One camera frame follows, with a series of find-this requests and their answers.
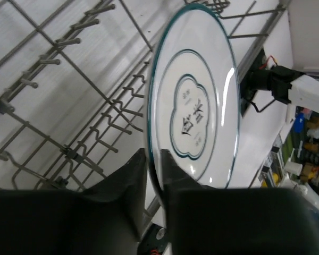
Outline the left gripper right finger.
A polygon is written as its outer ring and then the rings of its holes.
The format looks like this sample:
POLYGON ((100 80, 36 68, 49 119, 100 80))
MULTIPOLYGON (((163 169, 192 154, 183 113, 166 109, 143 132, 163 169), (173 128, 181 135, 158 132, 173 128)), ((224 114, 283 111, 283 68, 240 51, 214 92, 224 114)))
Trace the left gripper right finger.
POLYGON ((319 254, 319 216, 297 192, 200 185, 167 149, 161 164, 173 254, 319 254))

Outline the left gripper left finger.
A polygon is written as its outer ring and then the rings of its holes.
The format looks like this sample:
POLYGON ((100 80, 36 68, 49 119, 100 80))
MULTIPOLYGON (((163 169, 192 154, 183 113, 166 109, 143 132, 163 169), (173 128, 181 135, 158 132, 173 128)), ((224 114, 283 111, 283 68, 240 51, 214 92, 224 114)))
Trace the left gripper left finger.
POLYGON ((136 254, 146 157, 139 149, 94 186, 0 190, 0 254, 136 254))

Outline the plain white plate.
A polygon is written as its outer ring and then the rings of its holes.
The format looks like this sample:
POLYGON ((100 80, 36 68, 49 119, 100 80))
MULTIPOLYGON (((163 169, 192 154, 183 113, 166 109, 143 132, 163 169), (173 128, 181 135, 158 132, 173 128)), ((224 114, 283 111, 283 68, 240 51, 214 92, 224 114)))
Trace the plain white plate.
POLYGON ((156 44, 144 99, 149 176, 163 197, 162 151, 201 185, 227 188, 239 144, 236 59, 220 18, 191 3, 171 17, 156 44))

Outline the grey wire dish rack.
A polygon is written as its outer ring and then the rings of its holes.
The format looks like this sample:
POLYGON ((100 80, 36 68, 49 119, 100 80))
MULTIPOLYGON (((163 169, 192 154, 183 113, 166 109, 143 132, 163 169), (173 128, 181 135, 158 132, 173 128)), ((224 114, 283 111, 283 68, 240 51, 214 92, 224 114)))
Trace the grey wire dish rack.
POLYGON ((148 65, 185 1, 0 1, 0 190, 82 191, 142 145, 148 65))

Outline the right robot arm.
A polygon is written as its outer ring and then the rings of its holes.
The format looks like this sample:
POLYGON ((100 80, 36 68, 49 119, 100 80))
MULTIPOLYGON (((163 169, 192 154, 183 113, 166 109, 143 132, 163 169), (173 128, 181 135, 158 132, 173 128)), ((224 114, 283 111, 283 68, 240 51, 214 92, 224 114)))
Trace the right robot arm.
POLYGON ((281 103, 319 113, 319 81, 306 73, 278 65, 252 72, 247 81, 252 90, 269 91, 281 103))

